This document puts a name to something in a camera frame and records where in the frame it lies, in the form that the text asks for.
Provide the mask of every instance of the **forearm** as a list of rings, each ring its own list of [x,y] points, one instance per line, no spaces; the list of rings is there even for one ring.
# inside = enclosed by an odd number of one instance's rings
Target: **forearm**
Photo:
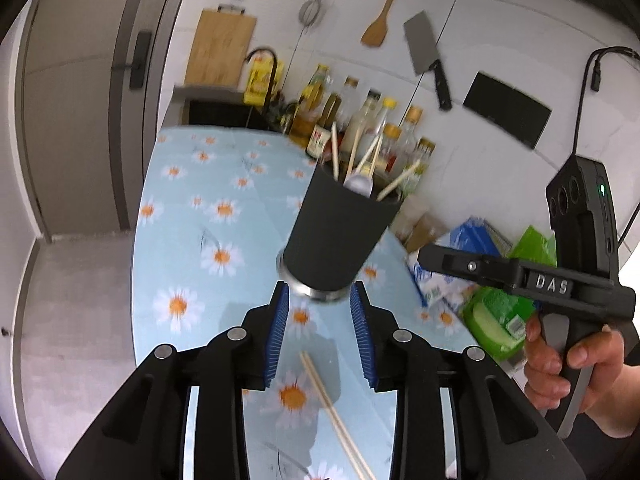
[[[625,365],[611,389],[586,413],[609,436],[630,436],[640,422],[640,367]]]

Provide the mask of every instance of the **gray door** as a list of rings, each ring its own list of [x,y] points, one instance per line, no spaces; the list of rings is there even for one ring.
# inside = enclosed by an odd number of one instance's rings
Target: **gray door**
[[[158,113],[160,89],[159,79],[157,88],[148,85],[148,67],[156,60],[162,72],[180,0],[169,3],[37,1],[22,44],[22,130],[27,181],[49,235],[135,226],[143,147],[155,137],[145,123]],[[156,44],[162,20],[170,27]],[[141,32],[150,37],[148,56],[142,84],[132,88],[126,65]]]

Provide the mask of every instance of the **door handle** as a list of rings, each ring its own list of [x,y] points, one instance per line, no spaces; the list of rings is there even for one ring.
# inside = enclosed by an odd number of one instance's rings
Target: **door handle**
[[[141,30],[136,38],[136,46],[133,49],[133,60],[131,63],[116,64],[111,67],[115,70],[131,70],[129,75],[129,89],[137,90],[145,85],[146,60],[149,56],[151,38],[153,33],[150,30]]]

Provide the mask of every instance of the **cutting board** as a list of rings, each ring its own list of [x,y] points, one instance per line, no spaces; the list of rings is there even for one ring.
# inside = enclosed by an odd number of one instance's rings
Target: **cutting board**
[[[238,87],[256,18],[205,9],[200,15],[185,85]]]

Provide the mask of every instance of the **utensil holder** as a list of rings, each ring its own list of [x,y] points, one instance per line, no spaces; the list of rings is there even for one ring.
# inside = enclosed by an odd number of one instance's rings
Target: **utensil holder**
[[[388,184],[378,174],[371,198],[345,188],[346,166],[341,160],[335,181],[331,158],[316,165],[289,241],[278,255],[282,279],[296,293],[318,301],[335,301],[349,293],[401,205],[397,191],[376,201]]]

